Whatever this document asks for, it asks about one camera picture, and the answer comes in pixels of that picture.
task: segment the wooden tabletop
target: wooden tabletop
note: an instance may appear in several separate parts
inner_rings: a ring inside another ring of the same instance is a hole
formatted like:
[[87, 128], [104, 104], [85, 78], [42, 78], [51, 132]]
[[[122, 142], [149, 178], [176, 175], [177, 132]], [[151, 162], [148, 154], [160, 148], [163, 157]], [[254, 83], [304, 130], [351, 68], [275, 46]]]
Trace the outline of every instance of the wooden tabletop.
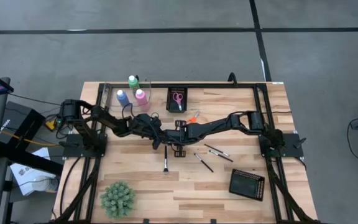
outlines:
[[[81, 99], [95, 103], [99, 82], [86, 82]], [[267, 83], [268, 95], [272, 111], [290, 111], [284, 84]], [[190, 119], [197, 110], [200, 124], [225, 118], [233, 111], [255, 110], [254, 95], [249, 88], [189, 88], [188, 109], [185, 113], [169, 113], [165, 110], [167, 101], [166, 88], [153, 88], [151, 92], [151, 108], [148, 114], [157, 112], [162, 121], [162, 129], [175, 129], [176, 119]], [[114, 95], [110, 113], [121, 117], [121, 107]], [[291, 113], [273, 114], [275, 126], [284, 133], [295, 130]], [[96, 199], [94, 203], [93, 223], [141, 223], [144, 218], [151, 223], [209, 223], [217, 219], [218, 223], [273, 223], [275, 222], [272, 196], [264, 158], [260, 155], [257, 136], [247, 136], [239, 131], [226, 131], [207, 136], [197, 144], [186, 146], [187, 156], [176, 158], [173, 151], [168, 151], [169, 174], [163, 173], [164, 148], [152, 149], [152, 141], [130, 135], [124, 138], [115, 136], [106, 130], [109, 136], [106, 155], [101, 160]], [[230, 154], [233, 163], [208, 152], [204, 144], [209, 144]], [[214, 170], [210, 172], [193, 155], [196, 152]], [[62, 180], [75, 158], [65, 162]], [[81, 172], [81, 159], [68, 178], [63, 199], [63, 210], [71, 203], [78, 192]], [[300, 207], [311, 218], [317, 218], [310, 192], [305, 168], [294, 158], [283, 158], [288, 188]], [[228, 192], [232, 169], [239, 169], [266, 179], [263, 202], [251, 200]], [[101, 208], [100, 195], [104, 189], [119, 181], [126, 181], [135, 192], [135, 205], [131, 214], [121, 220], [109, 219]], [[60, 184], [54, 212], [58, 215]], [[278, 193], [282, 217], [286, 218], [281, 193]], [[88, 194], [83, 201], [81, 217], [85, 217]]]

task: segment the green bottle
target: green bottle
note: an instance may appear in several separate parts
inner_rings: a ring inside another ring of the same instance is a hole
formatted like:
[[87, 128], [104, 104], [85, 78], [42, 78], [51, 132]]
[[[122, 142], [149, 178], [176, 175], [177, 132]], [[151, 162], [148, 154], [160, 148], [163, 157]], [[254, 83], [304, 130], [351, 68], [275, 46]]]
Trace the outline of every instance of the green bottle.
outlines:
[[131, 88], [133, 94], [135, 95], [136, 90], [140, 89], [139, 81], [137, 80], [137, 78], [135, 78], [135, 76], [131, 75], [128, 78], [128, 84], [129, 84], [129, 87]]

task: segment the orange object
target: orange object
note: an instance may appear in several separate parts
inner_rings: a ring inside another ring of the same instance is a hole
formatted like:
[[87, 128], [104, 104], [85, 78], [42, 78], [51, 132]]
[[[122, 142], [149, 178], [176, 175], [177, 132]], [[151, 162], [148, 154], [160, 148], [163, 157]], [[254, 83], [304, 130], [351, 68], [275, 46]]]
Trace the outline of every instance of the orange object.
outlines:
[[195, 123], [197, 120], [198, 115], [200, 115], [200, 111], [197, 111], [194, 117], [192, 117], [190, 120], [187, 121], [187, 123]]

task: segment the pink scissors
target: pink scissors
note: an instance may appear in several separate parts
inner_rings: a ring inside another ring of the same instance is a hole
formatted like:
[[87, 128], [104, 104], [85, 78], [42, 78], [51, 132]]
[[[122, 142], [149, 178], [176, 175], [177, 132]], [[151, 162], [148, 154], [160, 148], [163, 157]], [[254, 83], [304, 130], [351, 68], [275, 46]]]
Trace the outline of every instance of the pink scissors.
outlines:
[[174, 93], [173, 100], [178, 103], [179, 110], [181, 111], [181, 99], [183, 99], [183, 95], [181, 93]]

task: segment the small plant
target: small plant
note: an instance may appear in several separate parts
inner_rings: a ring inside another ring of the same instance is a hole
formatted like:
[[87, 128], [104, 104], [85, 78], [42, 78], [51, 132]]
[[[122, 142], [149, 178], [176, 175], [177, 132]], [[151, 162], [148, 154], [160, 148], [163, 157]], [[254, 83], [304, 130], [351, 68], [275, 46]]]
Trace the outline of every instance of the small plant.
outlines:
[[102, 208], [106, 209], [106, 215], [109, 218], [120, 219], [133, 209], [135, 193], [127, 183], [119, 181], [106, 187], [106, 193], [100, 198]]

